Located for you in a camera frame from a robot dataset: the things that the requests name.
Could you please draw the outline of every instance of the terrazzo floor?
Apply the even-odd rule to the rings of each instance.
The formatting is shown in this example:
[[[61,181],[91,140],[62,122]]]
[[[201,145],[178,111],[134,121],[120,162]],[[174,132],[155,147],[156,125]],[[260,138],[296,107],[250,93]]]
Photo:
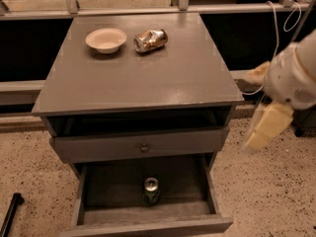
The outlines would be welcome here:
[[[316,236],[316,132],[292,128],[255,155],[240,145],[254,108],[238,108],[211,176],[223,216],[234,223],[212,237]],[[70,227],[78,180],[48,144],[38,118],[0,118],[0,224],[12,194],[18,207],[10,237],[54,237]]]

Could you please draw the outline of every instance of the bowl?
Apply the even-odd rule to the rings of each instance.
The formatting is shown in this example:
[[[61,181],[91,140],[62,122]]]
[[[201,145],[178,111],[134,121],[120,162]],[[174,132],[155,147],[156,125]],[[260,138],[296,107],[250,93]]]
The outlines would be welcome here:
[[[126,42],[125,32],[119,29],[99,29],[91,32],[86,37],[86,44],[100,53],[110,54],[119,50],[119,47]]]

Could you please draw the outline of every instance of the gray table surface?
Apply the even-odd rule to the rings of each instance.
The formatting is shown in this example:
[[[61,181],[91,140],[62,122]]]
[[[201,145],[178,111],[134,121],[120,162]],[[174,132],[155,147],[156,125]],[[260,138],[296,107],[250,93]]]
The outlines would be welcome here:
[[[90,32],[118,28],[127,42],[111,55],[85,43]],[[139,54],[133,38],[149,29],[167,44]],[[40,117],[232,105],[243,97],[199,14],[79,17],[33,108]]]

